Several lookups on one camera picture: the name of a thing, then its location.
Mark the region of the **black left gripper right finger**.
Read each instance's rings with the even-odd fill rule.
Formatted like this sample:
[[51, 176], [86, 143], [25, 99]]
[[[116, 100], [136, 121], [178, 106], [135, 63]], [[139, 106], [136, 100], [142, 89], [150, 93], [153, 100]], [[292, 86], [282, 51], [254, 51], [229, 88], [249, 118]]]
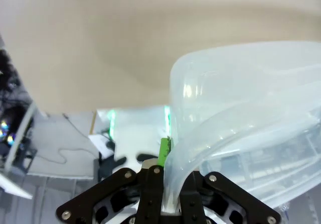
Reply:
[[219, 172], [193, 171], [179, 194], [184, 223], [281, 223], [280, 214]]

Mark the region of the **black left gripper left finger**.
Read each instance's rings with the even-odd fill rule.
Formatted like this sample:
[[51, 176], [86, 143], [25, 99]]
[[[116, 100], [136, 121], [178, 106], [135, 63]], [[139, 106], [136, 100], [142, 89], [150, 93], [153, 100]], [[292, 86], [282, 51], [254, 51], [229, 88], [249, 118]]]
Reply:
[[127, 223], [158, 223], [164, 192], [164, 166], [171, 139], [162, 138], [157, 158], [145, 160], [136, 173], [121, 168], [56, 209], [62, 223], [121, 223], [121, 212], [138, 204]]

